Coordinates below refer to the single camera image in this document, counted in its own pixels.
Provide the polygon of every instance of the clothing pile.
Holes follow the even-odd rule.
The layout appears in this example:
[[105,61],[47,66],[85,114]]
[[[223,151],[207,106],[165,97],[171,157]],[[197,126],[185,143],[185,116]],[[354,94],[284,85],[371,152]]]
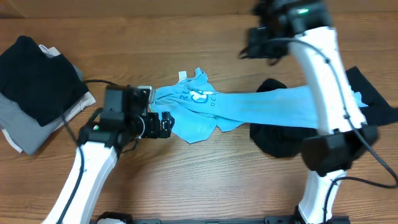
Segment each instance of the clothing pile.
[[[150,108],[159,114],[169,111],[175,118],[172,132],[189,143],[208,139],[216,127],[225,132],[251,123],[250,137],[264,152],[290,157],[299,153],[302,140],[317,135],[317,112],[308,86],[287,88],[268,79],[256,93],[219,93],[200,68],[194,78],[181,74],[176,85],[156,90]],[[355,102],[369,125],[398,121],[398,111],[358,68],[348,70],[347,76]]]
[[19,152],[33,154],[55,130],[95,103],[83,75],[55,48],[20,36],[0,55],[0,128]]

